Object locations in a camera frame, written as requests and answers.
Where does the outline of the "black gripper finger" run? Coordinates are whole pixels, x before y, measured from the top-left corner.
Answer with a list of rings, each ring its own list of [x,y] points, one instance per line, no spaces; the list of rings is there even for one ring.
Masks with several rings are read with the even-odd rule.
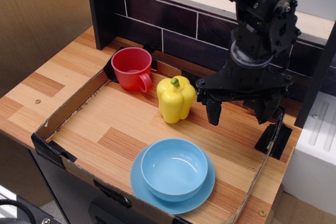
[[[206,102],[206,112],[208,121],[212,125],[218,125],[220,114],[222,111],[222,103],[214,99],[208,99]]]
[[[259,124],[267,122],[277,111],[283,94],[280,91],[265,91],[244,100],[244,106],[254,110]]]

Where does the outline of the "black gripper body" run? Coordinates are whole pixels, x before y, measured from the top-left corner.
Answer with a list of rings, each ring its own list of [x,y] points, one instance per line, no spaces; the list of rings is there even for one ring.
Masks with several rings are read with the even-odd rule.
[[[276,108],[293,84],[293,77],[267,65],[241,66],[229,57],[218,72],[196,81],[197,102],[253,101],[255,108]]]

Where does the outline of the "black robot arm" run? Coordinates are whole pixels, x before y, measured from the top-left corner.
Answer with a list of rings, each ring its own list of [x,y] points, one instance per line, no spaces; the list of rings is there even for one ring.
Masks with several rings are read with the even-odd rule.
[[[197,101],[206,106],[208,121],[219,123],[222,103],[250,103],[265,123],[293,84],[285,70],[272,70],[275,57],[286,55],[301,34],[295,14],[297,0],[230,0],[236,4],[238,26],[232,30],[224,67],[197,80]]]

